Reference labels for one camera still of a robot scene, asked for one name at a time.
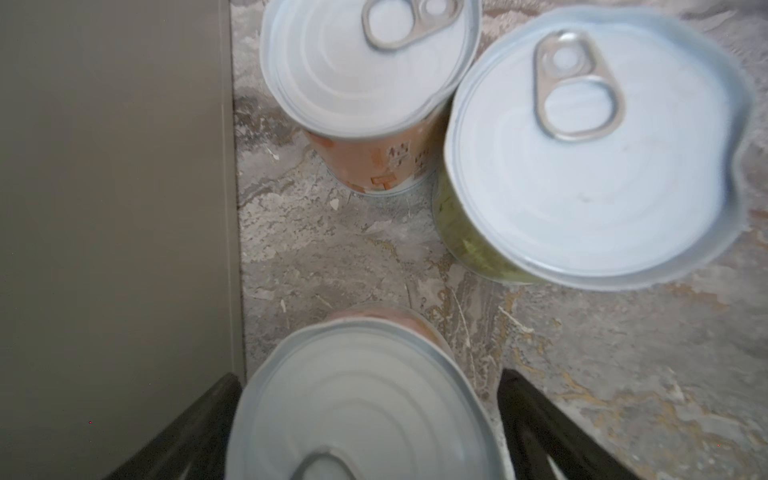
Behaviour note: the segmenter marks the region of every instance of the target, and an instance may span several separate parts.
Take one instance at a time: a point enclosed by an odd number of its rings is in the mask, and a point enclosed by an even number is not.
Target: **gray panel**
[[[0,7],[0,478],[98,478],[243,378],[229,5]]]

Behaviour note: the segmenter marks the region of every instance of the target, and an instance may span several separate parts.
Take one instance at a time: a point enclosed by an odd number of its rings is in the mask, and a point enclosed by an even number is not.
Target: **pull ring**
[[[608,69],[597,45],[582,31],[561,30],[544,37],[534,53],[536,117],[541,129],[563,141],[584,141],[604,137],[624,120],[624,93]],[[613,101],[611,116],[599,127],[582,131],[563,131],[547,116],[545,102],[558,87],[591,81],[604,87]]]
[[[371,8],[382,0],[368,0],[362,7],[362,29],[366,33],[368,43],[379,50],[398,50],[406,45],[435,33],[456,21],[464,8],[464,0],[410,0],[413,12],[413,28],[402,39],[397,41],[381,41],[376,38],[371,29]],[[441,12],[435,12],[431,5],[444,6]]]
[[[314,449],[309,455],[304,457],[304,460],[302,460],[299,466],[296,467],[296,471],[290,476],[290,480],[302,480],[302,478],[304,478],[304,472],[306,472],[310,465],[321,458],[330,458],[341,465],[341,468],[344,469],[344,472],[350,480],[365,480],[362,477],[360,470],[346,453],[342,452],[340,449],[326,445]]]

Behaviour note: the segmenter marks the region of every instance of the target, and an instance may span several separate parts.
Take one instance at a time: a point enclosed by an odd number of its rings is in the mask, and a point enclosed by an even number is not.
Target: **white can lid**
[[[227,479],[287,480],[324,449],[365,480],[504,475],[491,426],[454,362],[378,320],[324,323],[278,345],[243,391]],[[306,473],[349,478],[327,458]]]
[[[535,55],[559,31],[586,33],[618,84],[623,119],[603,137],[564,141],[538,120]],[[749,95],[724,80],[737,75],[718,71],[732,64],[692,35],[644,9],[564,8],[483,54],[454,100],[445,158],[462,206],[496,250],[544,278],[590,286],[579,279],[652,269],[712,228]],[[579,52],[551,60],[576,68]],[[545,110],[566,131],[597,127],[616,105],[607,92],[564,84]]]
[[[423,15],[456,0],[414,0]],[[371,46],[366,0],[272,0],[261,31],[261,68],[283,110],[327,137],[380,137],[422,120],[450,96],[480,39],[480,2],[462,0],[449,26],[396,50]],[[383,41],[405,37],[410,2],[380,0],[369,15]]]

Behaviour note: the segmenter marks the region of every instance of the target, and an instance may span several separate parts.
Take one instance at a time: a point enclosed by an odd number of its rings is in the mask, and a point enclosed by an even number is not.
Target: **food can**
[[[435,221],[468,268],[586,290],[674,280],[746,226],[754,96],[713,42],[647,8],[562,8],[470,69]]]
[[[480,0],[272,0],[261,68],[342,184],[396,194],[442,157],[481,18]]]
[[[445,338],[437,329],[422,315],[415,310],[404,306],[395,305],[387,302],[366,302],[360,303],[347,310],[332,313],[326,318],[326,321],[340,319],[377,319],[387,322],[394,322],[403,328],[417,333],[430,342],[434,343],[446,355],[453,358],[453,352]]]
[[[225,478],[504,478],[488,417],[452,358],[372,318],[378,307],[363,310],[270,354],[240,397]]]

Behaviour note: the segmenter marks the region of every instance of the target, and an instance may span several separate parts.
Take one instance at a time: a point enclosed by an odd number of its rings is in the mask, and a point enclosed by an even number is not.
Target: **stained concrete floor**
[[[486,1],[481,49],[573,3]],[[435,232],[434,179],[376,200],[330,176],[264,84],[264,2],[232,0],[249,374],[292,331],[389,300],[437,326],[497,427],[495,384],[510,367],[643,478],[768,478],[768,2],[594,3],[676,16],[731,51],[752,78],[760,105],[744,162],[751,227],[730,251],[638,292],[478,278]]]

